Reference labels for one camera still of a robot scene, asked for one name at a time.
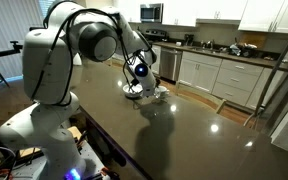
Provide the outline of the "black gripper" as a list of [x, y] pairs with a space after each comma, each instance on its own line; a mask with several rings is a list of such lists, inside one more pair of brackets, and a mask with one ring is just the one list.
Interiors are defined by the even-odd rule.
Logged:
[[160, 97], [160, 90], [159, 90], [159, 86], [161, 84], [161, 81], [159, 78], [155, 78], [155, 92], [154, 92], [154, 96], [156, 98], [159, 98]]

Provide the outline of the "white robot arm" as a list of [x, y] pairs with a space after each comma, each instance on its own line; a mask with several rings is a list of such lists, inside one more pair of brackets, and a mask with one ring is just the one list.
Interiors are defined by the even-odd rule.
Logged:
[[60, 127], [79, 108], [77, 95], [69, 90], [77, 54], [94, 62], [121, 54], [132, 83], [141, 85], [146, 97], [155, 93], [150, 66], [156, 53], [117, 8], [85, 8], [73, 0], [53, 2], [44, 26], [29, 31], [24, 39], [24, 92], [34, 104], [0, 126], [0, 140], [7, 147], [43, 152], [45, 161], [33, 172], [34, 180], [77, 179], [86, 170], [86, 159], [72, 133]]

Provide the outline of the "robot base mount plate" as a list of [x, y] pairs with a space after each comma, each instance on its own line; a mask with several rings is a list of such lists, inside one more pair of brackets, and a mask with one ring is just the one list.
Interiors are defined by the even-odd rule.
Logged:
[[29, 165], [16, 167], [12, 171], [14, 179], [19, 180], [87, 180], [104, 178], [104, 167], [92, 147], [86, 142], [78, 148], [74, 144], [63, 147], [42, 149], [43, 156]]

